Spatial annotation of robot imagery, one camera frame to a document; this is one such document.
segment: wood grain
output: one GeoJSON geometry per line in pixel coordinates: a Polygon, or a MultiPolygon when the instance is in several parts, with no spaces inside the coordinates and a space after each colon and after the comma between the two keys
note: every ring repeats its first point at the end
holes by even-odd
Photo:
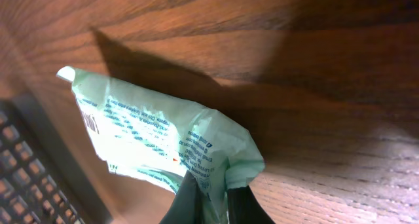
{"type": "Polygon", "coordinates": [[[278,223],[419,223],[419,0],[0,0],[0,86],[22,81],[115,219],[173,195],[107,173],[64,65],[216,108],[266,160],[278,223]]]}

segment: plastic sachet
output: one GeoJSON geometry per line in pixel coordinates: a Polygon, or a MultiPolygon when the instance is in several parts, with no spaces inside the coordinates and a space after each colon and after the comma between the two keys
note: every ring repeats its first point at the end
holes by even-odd
{"type": "Polygon", "coordinates": [[[63,67],[87,132],[109,171],[177,192],[189,170],[206,223],[228,223],[227,189],[264,169],[249,132],[215,109],[112,77],[63,67]]]}

